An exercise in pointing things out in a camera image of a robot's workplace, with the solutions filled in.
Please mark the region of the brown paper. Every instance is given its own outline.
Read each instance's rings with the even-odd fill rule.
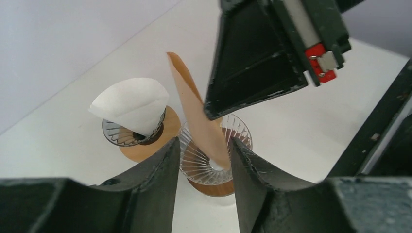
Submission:
[[[168,52],[167,55],[194,143],[219,166],[230,169],[226,140],[219,126],[221,120],[210,121],[206,117],[203,101],[186,65],[177,54]]]

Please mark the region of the wooden coaster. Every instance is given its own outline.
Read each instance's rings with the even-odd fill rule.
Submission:
[[[226,128],[222,128],[223,133],[225,134],[226,141],[228,142],[231,137],[237,137],[240,138],[246,145],[250,146],[250,138],[244,138],[244,136],[241,136],[240,133],[236,133],[235,131],[231,132],[226,132]],[[196,151],[198,151],[199,148],[194,144],[193,141],[189,143],[185,150],[185,160],[182,162],[182,170],[191,174],[195,175],[196,172],[198,174],[204,173],[204,170],[200,169],[199,171],[193,172],[189,171],[190,166],[193,165],[193,163],[197,163],[196,161],[199,160],[199,157],[196,156]],[[235,192],[235,188],[233,185],[233,180],[230,180],[226,183],[219,184],[219,185],[204,185],[200,183],[196,183],[188,178],[189,183],[197,189],[199,192],[211,196],[211,197],[225,197],[233,194]]]
[[[130,160],[140,163],[156,153],[170,139],[177,136],[180,126],[179,116],[171,107],[166,106],[166,115],[165,120],[163,121],[163,133],[157,141],[150,145],[119,147],[120,151]]]

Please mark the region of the white paper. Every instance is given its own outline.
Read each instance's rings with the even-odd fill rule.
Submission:
[[[158,81],[133,78],[103,91],[89,111],[131,131],[150,136],[157,128],[168,100],[168,92]]]

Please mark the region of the white table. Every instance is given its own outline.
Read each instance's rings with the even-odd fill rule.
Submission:
[[[204,95],[213,59],[217,0],[183,0],[17,125],[0,135],[0,177],[71,177],[100,184],[135,165],[102,134],[89,113],[94,98],[132,77],[159,80],[182,122],[183,111],[166,51],[179,54]],[[338,79],[237,111],[254,152],[285,171],[323,179],[407,61],[352,40]],[[174,233],[238,233],[234,195],[206,197],[180,175]]]

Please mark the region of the table surface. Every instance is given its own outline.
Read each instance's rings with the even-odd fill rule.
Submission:
[[[135,165],[103,136],[88,112],[110,85],[133,77],[160,81],[185,121],[165,52],[179,54],[205,94],[219,20],[218,1],[183,0],[78,80],[0,135],[0,177],[70,177],[100,184]],[[407,58],[351,40],[338,79],[235,112],[253,151],[311,182],[322,180]],[[234,195],[206,197],[179,176],[173,232],[238,233]]]

